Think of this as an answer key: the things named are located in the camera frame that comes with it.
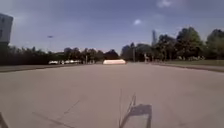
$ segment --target green tree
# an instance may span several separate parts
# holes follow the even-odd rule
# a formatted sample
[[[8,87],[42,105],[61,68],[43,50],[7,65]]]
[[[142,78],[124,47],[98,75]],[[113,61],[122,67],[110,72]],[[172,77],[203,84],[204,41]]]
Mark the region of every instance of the green tree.
[[[224,32],[215,29],[207,38],[207,59],[223,59],[224,58]]]
[[[72,55],[72,49],[67,47],[64,49],[64,60],[70,60]]]
[[[96,53],[96,61],[103,61],[104,60],[104,53],[101,50],[98,50]]]
[[[107,60],[116,60],[119,59],[119,56],[117,52],[114,49],[111,49],[110,51],[106,52],[104,54],[105,59]]]
[[[198,57],[202,52],[202,41],[198,32],[192,28],[183,28],[177,36],[177,54],[184,59]]]
[[[168,35],[161,35],[159,37],[159,42],[156,44],[158,52],[162,55],[163,60],[171,60],[175,58],[175,39]]]

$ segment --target concrete pavement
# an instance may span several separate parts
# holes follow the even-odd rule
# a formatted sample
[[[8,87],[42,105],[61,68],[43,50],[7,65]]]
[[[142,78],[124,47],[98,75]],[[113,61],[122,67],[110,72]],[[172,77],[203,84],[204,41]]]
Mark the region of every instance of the concrete pavement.
[[[9,128],[118,128],[133,95],[150,106],[151,128],[224,127],[223,73],[147,64],[0,73]],[[124,128],[146,128],[146,118],[133,116]]]

